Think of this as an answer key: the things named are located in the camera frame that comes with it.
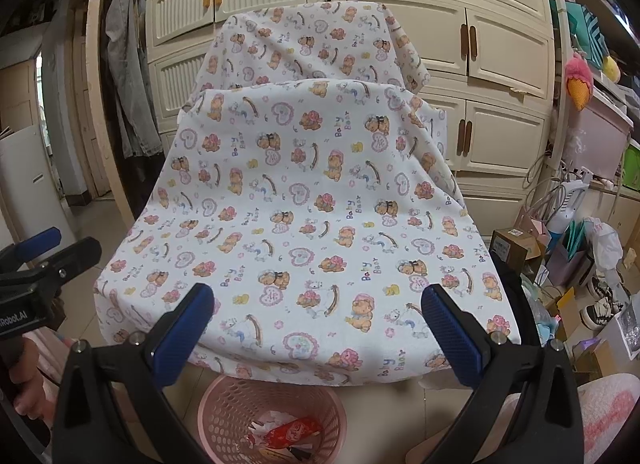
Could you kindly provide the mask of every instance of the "white cloth with bear print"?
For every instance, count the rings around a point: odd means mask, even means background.
[[[178,123],[203,90],[309,78],[389,83],[418,94],[430,75],[384,4],[334,1],[258,10],[226,20],[204,57]],[[217,115],[220,99],[211,105],[210,112]],[[426,127],[445,154],[447,122],[430,120]]]
[[[362,384],[446,367],[420,314],[430,282],[518,340],[424,126],[439,112],[406,89],[355,80],[200,97],[95,284],[106,340],[148,331],[196,282],[216,305],[190,361],[241,378]]]

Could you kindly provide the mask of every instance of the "pink storage box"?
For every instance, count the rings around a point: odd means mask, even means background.
[[[571,105],[562,158],[568,168],[585,167],[613,181],[633,122],[597,88],[582,111]]]

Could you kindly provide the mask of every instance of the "hanging clothes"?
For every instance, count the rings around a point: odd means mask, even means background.
[[[138,44],[137,0],[106,0],[105,59],[116,91],[116,114],[124,157],[162,152]]]

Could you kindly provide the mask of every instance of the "sneaker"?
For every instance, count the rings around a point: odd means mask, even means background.
[[[587,289],[594,300],[601,300],[605,297],[612,297],[612,292],[607,282],[598,277],[591,277],[587,282]]]
[[[580,310],[580,319],[587,329],[600,331],[604,329],[609,320],[613,318],[612,304],[605,297],[593,305],[587,305]]]

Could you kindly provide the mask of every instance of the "green container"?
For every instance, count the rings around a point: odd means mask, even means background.
[[[640,145],[633,139],[625,152],[622,184],[628,188],[640,190]]]

